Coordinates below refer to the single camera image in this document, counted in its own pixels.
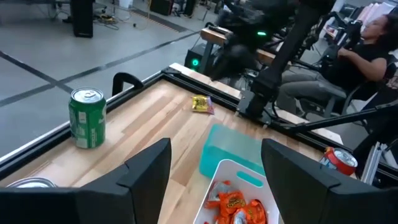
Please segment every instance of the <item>yellow candy wrapper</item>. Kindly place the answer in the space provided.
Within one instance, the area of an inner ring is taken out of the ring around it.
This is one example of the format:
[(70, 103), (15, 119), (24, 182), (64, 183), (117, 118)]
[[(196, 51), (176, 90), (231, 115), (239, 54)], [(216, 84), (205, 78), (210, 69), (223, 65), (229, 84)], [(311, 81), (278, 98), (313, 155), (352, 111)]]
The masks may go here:
[(196, 95), (192, 97), (192, 111), (214, 114), (210, 96)]

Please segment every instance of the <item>wooden tabletop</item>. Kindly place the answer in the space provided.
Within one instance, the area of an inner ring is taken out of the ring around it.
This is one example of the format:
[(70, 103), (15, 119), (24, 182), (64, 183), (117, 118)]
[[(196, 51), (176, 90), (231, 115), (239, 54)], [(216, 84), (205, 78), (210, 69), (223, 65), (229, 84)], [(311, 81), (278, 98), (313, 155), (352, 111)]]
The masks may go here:
[[(209, 30), (209, 28), (204, 28), (201, 30), (200, 32), (200, 37), (205, 40), (205, 41), (209, 41), (213, 44), (216, 45), (223, 45), (224, 41), (226, 40), (225, 35), (220, 34), (218, 32)], [(270, 65), (272, 63), (272, 61), (275, 58), (275, 55), (269, 52), (266, 52), (264, 50), (257, 50), (257, 56), (259, 57), (259, 60), (262, 63), (265, 63), (267, 65)]]
[[(173, 68), (195, 77), (206, 77), (179, 64)], [(226, 93), (239, 96), (239, 91), (213, 82)], [(161, 138), (172, 140), (172, 165), (159, 223), (192, 223), (210, 184), (198, 171), (200, 155), (214, 124), (223, 124), (255, 139), (274, 139), (306, 156), (322, 156), (309, 146), (281, 133), (234, 115), (233, 111), (215, 105), (215, 114), (193, 113), (193, 93), (167, 81), (159, 81), (140, 95), (119, 106), (106, 118), (106, 141), (96, 149), (79, 149), (67, 139), (49, 152), (27, 164), (0, 182), (5, 186), (24, 177), (45, 177), (62, 187), (80, 187), (113, 170)], [(280, 112), (280, 116), (296, 119)], [(330, 137), (339, 141), (337, 135)]]

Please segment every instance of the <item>sprite can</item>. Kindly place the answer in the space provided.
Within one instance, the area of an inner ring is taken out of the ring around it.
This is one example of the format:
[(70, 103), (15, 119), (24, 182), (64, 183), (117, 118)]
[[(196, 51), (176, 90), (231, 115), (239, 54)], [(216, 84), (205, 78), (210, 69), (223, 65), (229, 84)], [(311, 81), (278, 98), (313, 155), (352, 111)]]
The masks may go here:
[(95, 88), (79, 88), (69, 101), (70, 129), (77, 147), (91, 149), (105, 141), (106, 100)]

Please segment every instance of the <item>coca-cola can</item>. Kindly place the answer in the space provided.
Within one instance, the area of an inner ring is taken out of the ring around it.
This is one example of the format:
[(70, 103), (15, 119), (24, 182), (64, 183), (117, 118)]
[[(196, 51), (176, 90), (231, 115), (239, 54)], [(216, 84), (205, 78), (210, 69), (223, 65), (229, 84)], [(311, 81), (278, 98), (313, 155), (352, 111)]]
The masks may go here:
[(333, 147), (327, 147), (325, 154), (319, 162), (346, 175), (353, 174), (358, 166), (358, 162), (353, 155), (344, 149), (335, 149)]

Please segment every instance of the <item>gray pants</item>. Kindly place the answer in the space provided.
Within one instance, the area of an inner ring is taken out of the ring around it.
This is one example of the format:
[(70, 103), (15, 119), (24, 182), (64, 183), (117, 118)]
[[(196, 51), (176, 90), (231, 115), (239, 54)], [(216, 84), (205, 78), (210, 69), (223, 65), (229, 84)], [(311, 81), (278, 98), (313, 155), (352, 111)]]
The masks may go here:
[(290, 113), (297, 114), (296, 98), (311, 97), (320, 101), (328, 101), (332, 94), (328, 89), (342, 89), (328, 82), (319, 74), (282, 74), (282, 85), (276, 101), (277, 106)]

